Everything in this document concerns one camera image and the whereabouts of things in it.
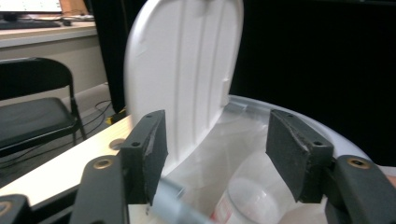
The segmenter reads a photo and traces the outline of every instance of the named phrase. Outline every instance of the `computer monitor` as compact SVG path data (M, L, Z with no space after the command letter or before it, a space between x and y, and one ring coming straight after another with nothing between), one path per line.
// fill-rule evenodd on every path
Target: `computer monitor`
M0 0L3 20L16 21L26 14L62 14L60 0Z

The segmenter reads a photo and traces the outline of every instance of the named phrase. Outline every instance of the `floor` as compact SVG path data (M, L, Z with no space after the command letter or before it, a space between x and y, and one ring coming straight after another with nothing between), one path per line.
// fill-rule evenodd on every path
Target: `floor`
M76 94L84 130L88 137L107 128L106 118L115 114L111 107L106 83ZM78 143L82 141L78 133ZM72 137L66 136L39 147L25 149L13 155L0 158L0 188L27 174L41 164L62 154L73 146Z

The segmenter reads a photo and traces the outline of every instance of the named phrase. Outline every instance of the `chair backrest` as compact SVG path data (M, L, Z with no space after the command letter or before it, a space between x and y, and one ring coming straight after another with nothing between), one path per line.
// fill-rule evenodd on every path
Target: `chair backrest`
M165 110L165 173L194 151L227 104L242 26L242 0L149 0L136 17L125 98L134 122Z
M22 58L0 61L0 100L52 91L69 86L73 78L62 63L45 58Z

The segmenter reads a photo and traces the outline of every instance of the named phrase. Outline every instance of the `chair seat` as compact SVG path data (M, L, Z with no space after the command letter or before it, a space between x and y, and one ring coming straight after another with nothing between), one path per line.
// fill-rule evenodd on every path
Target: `chair seat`
M72 128L74 124L74 118L58 98L1 106L0 148Z

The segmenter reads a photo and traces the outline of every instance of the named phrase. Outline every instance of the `monitor screen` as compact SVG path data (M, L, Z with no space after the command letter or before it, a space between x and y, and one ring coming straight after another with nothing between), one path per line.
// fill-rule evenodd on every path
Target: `monitor screen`
M0 0L0 14L62 13L60 0Z

